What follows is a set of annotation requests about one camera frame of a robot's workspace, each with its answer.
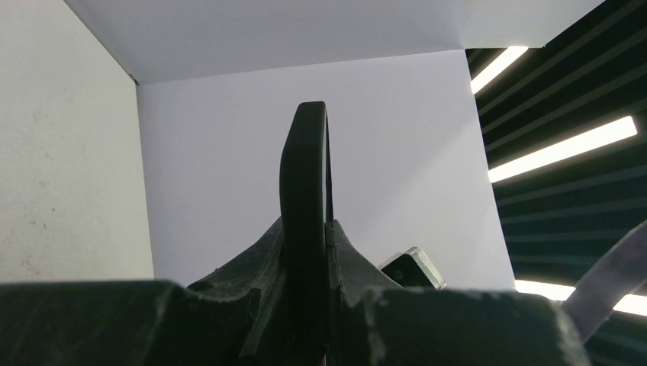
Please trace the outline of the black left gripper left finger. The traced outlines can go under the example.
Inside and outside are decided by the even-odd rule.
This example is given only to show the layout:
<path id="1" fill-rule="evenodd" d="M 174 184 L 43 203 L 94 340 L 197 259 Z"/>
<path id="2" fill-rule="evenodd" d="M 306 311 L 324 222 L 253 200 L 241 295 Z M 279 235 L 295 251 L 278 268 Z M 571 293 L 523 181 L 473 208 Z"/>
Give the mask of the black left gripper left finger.
<path id="1" fill-rule="evenodd" d="M 237 365 L 280 286 L 282 224 L 210 275 L 4 284 L 3 365 Z"/>

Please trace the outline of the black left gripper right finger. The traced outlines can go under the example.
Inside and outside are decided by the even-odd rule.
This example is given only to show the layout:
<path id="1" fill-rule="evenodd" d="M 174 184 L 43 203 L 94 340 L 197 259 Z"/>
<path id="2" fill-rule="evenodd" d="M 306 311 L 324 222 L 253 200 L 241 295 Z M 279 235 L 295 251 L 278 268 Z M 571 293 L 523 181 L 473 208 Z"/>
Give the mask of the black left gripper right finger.
<path id="1" fill-rule="evenodd" d="M 572 321 L 515 291 L 402 287 L 327 225 L 329 365 L 587 365 Z"/>

